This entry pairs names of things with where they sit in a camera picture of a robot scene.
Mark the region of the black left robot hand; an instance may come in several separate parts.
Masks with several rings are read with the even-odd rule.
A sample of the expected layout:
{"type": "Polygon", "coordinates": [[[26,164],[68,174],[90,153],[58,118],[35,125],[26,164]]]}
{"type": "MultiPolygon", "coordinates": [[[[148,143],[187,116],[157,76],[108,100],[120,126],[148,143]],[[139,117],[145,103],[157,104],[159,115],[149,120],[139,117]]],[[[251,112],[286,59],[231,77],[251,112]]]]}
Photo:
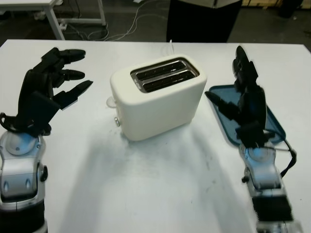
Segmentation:
{"type": "Polygon", "coordinates": [[[55,94],[54,89],[64,82],[78,81],[85,73],[65,69],[65,65],[83,60],[85,50],[52,48],[41,57],[41,62],[27,71],[20,90],[17,119],[26,125],[39,121],[50,121],[59,110],[63,110],[85,93],[93,81],[86,80],[69,91],[55,94]]]}

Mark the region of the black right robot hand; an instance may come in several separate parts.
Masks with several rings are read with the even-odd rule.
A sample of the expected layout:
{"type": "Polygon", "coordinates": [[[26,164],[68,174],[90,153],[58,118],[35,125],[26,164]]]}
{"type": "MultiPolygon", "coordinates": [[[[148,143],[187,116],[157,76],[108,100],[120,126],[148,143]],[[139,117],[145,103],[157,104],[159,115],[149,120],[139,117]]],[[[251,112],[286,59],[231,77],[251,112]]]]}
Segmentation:
{"type": "Polygon", "coordinates": [[[205,92],[206,97],[229,120],[240,126],[257,122],[264,129],[267,118],[264,89],[257,84],[259,75],[242,46],[236,48],[232,69],[235,77],[234,89],[240,94],[238,103],[226,102],[211,91],[205,92]]]}

